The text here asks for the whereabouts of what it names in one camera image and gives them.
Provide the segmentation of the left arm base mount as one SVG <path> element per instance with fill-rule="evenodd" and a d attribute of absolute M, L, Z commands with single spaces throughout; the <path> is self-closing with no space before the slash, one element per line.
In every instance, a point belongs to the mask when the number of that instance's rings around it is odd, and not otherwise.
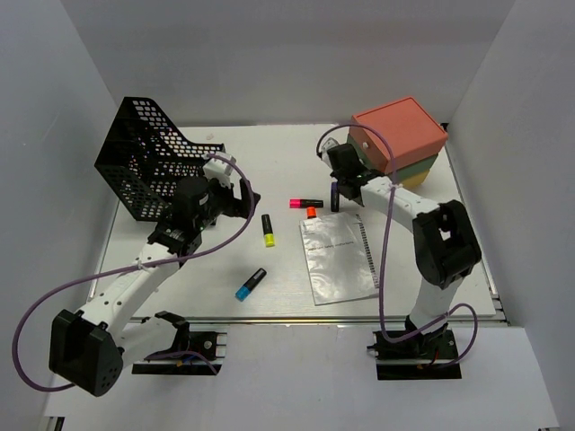
<path fill-rule="evenodd" d="M 135 375 L 216 376 L 226 356 L 227 332 L 194 330 L 180 315 L 158 312 L 161 323 L 174 330 L 172 344 L 132 365 Z"/>

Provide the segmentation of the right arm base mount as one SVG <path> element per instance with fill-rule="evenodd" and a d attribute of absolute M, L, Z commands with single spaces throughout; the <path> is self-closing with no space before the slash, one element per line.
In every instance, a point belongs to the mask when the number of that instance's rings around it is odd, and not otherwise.
<path fill-rule="evenodd" d="M 374 340 L 367 352 L 376 361 L 378 381 L 439 381 L 460 380 L 459 364 L 452 364 L 459 357 L 452 330 L 437 336 L 421 335 L 401 343 L 384 339 L 381 331 L 373 332 Z"/>

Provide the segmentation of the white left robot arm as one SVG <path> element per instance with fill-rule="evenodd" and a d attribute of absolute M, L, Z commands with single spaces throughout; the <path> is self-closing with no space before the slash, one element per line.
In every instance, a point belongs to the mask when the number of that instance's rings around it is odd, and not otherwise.
<path fill-rule="evenodd" d="M 148 357 L 179 358 L 190 353 L 190 325 L 160 311 L 129 325 L 140 306 L 201 245 L 202 231 L 219 216 L 249 219 L 261 196 L 240 180 L 241 196 L 217 179 L 181 180 L 135 263 L 77 312 L 64 310 L 52 322 L 49 369 L 100 397 L 121 371 Z"/>

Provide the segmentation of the coral top drawer box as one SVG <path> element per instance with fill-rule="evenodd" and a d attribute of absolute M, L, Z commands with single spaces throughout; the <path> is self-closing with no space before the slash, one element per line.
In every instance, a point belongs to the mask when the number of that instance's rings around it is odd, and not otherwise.
<path fill-rule="evenodd" d="M 412 97 L 351 117 L 347 141 L 375 169 L 390 173 L 436 155 L 448 134 Z"/>

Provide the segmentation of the purple black highlighter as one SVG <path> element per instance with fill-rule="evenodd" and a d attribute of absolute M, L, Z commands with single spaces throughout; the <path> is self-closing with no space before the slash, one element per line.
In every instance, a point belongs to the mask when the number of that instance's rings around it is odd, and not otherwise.
<path fill-rule="evenodd" d="M 338 183 L 334 181 L 330 188 L 330 209 L 333 213 L 340 211 L 340 194 L 338 191 Z"/>

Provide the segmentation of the yellow bottom drawer box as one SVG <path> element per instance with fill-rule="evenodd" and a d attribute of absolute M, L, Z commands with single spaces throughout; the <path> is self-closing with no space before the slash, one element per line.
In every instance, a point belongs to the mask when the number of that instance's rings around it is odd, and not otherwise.
<path fill-rule="evenodd" d="M 419 172 L 402 180 L 402 186 L 406 189 L 416 189 L 427 179 L 428 175 L 429 170 Z"/>

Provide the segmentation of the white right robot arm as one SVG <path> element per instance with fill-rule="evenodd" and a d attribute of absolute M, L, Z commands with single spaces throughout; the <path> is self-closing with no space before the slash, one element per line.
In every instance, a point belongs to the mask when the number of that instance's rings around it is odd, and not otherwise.
<path fill-rule="evenodd" d="M 438 347 L 437 333 L 461 306 L 452 305 L 458 287 L 482 259 L 482 252 L 465 206 L 458 200 L 438 203 L 424 198 L 398 181 L 396 171 L 384 174 L 361 162 L 351 144 L 330 138 L 320 150 L 332 169 L 338 192 L 364 208 L 386 215 L 379 275 L 381 333 L 391 344 L 405 342 L 407 350 L 424 358 Z M 391 222 L 412 234 L 414 255 L 421 283 L 405 333 L 390 337 L 385 330 L 385 262 Z"/>

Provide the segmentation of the pink black highlighter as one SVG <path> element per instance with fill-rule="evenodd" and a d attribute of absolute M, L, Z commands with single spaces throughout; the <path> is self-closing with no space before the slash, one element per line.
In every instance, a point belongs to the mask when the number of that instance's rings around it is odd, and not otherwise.
<path fill-rule="evenodd" d="M 322 208 L 324 207 L 324 202 L 321 199 L 291 198 L 289 200 L 289 207 L 292 209 L 309 207 Z"/>

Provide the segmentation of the white safety instruction booklet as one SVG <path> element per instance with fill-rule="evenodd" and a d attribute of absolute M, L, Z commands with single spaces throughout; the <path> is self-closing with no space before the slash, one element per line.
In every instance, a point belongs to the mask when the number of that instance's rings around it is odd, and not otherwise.
<path fill-rule="evenodd" d="M 359 215 L 306 219 L 299 229 L 316 306 L 377 296 L 378 275 Z"/>

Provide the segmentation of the blue black highlighter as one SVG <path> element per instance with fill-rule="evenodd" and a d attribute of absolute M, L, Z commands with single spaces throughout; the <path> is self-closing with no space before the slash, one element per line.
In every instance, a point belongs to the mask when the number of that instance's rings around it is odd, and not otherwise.
<path fill-rule="evenodd" d="M 236 291 L 235 298 L 243 302 L 252 292 L 252 290 L 266 277 L 267 271 L 259 268 L 242 286 Z"/>

